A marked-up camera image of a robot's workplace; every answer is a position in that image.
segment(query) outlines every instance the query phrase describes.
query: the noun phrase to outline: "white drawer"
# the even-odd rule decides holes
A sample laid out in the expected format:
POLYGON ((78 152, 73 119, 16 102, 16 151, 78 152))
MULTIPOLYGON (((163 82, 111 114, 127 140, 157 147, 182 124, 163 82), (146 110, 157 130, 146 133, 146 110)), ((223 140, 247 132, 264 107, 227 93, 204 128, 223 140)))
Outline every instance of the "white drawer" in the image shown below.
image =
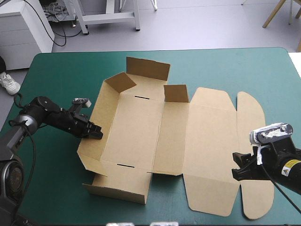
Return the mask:
POLYGON ((27 30, 28 26, 21 15, 0 16, 0 32, 27 30))
POLYGON ((29 68, 33 58, 40 52, 36 43, 0 47, 0 56, 7 70, 29 68))
POLYGON ((0 32, 0 46, 35 43, 30 30, 0 32))

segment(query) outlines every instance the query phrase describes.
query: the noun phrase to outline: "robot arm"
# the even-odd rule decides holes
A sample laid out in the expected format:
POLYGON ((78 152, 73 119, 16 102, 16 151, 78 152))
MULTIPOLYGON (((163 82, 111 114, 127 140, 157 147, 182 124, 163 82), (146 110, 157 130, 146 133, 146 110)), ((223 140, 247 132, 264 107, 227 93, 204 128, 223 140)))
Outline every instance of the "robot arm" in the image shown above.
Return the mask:
POLYGON ((11 226, 24 195, 23 164, 16 154, 24 139, 34 134, 42 123, 76 137, 101 139, 101 127, 90 122, 86 115, 80 114, 82 107, 90 105, 89 99, 76 98, 72 101, 72 106, 65 110, 47 97, 36 97, 28 105, 19 105, 22 110, 11 121, 12 128, 0 138, 1 225, 11 226))
POLYGON ((275 123, 250 133, 254 154, 233 153, 240 167, 232 169, 234 179, 270 180, 301 194, 301 150, 295 148, 290 124, 275 123))

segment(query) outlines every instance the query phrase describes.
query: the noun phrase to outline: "gray floor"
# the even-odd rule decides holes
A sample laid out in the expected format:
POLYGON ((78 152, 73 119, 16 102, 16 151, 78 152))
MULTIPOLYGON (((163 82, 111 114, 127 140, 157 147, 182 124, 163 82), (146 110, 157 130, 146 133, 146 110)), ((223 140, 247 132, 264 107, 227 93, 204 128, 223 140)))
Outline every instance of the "gray floor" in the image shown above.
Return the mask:
MULTIPOLYGON (((141 30, 134 23, 90 25, 89 35, 68 38, 64 47, 53 47, 53 52, 129 51, 204 48, 284 47, 295 52, 301 38, 301 20, 288 25, 289 1, 281 8, 270 25, 262 25, 278 0, 158 0, 158 11, 150 0, 139 0, 141 30)), ((105 1, 83 0, 86 14, 103 13, 105 1)), ((125 10, 131 10, 127 0, 125 10)), ((293 15, 300 6, 293 3, 293 15)), ((80 27, 70 28, 67 35, 80 27)), ((60 32, 60 27, 53 26, 60 32)), ((56 38, 63 43, 63 38, 56 38)), ((26 70, 10 72, 22 82, 26 70)), ((12 105, 12 97, 0 89, 0 128, 12 105)))

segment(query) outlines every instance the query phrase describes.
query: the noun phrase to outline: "cardboard box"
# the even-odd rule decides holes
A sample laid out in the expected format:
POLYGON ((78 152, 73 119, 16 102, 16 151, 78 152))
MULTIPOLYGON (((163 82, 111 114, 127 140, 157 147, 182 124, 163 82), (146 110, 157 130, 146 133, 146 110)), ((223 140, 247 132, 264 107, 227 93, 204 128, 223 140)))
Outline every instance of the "cardboard box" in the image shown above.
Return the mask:
MULTIPOLYGON (((96 173, 84 187, 145 204, 151 173, 183 174, 192 210, 228 216, 240 185, 232 177, 237 167, 232 153, 252 151, 248 133, 264 125, 263 111, 243 92, 238 112, 220 90, 198 88, 189 103, 186 85, 167 85, 169 68, 127 57, 127 72, 103 82, 90 120, 104 136, 83 139, 78 149, 85 168, 96 173)), ((259 218, 270 209, 274 188, 269 182, 241 186, 247 217, 259 218), (258 197, 258 191, 269 198, 258 197)))

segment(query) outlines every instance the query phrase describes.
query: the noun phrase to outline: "cardboard flap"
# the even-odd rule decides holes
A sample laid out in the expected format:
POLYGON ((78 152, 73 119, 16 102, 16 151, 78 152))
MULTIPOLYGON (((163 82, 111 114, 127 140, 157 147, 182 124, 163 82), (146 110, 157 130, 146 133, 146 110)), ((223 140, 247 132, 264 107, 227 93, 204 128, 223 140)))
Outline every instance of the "cardboard flap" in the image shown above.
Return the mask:
POLYGON ((223 217, 230 215, 239 185, 186 174, 184 183, 190 209, 223 217))
POLYGON ((137 85, 122 92, 121 95, 129 95, 137 98, 164 101, 164 85, 167 81, 150 79, 147 77, 127 74, 137 85))
POLYGON ((182 174, 189 103, 165 102, 153 173, 182 174))
POLYGON ((255 220, 267 214, 274 201, 274 185, 269 180, 242 180, 240 185, 245 216, 255 220))
POLYGON ((165 85, 164 94, 166 102, 189 102, 186 85, 165 85))
POLYGON ((231 213, 239 188, 231 173, 235 151, 236 110, 228 94, 198 88, 189 107, 183 162, 190 208, 220 216, 231 213))
POLYGON ((236 111, 228 93, 217 89, 198 88, 191 100, 191 104, 236 111))
POLYGON ((127 57, 127 73, 167 81, 170 64, 127 57))
POLYGON ((113 89, 121 93, 129 88, 132 88, 136 83, 131 80, 125 72, 114 75, 105 80, 113 89))
MULTIPOLYGON (((249 140, 252 130, 265 126, 261 105, 251 95, 239 92, 237 97, 237 127, 240 153, 253 153, 249 140)), ((270 181, 241 181, 244 214, 249 219, 258 219, 271 208, 274 186, 270 181)))
POLYGON ((100 159, 106 146, 118 99, 119 93, 104 81, 90 117, 90 121, 102 127, 103 138, 101 140, 82 139, 78 153, 84 154, 91 159, 100 159))
POLYGON ((91 186, 85 186, 93 194, 146 203, 151 174, 142 169, 103 163, 108 176, 96 174, 91 186))
POLYGON ((135 194, 131 192, 118 190, 115 188, 98 187, 86 184, 83 184, 83 186, 89 191, 90 194, 102 195, 113 199, 121 199, 140 204, 146 203, 146 197, 143 194, 135 194))
POLYGON ((85 169, 95 172, 95 173, 98 173, 98 174, 101 174, 101 175, 104 175, 104 176, 107 176, 107 173, 99 160, 96 160, 89 156, 81 154, 80 152, 77 152, 77 154, 79 155, 79 158, 80 158, 81 162, 83 163, 85 169))

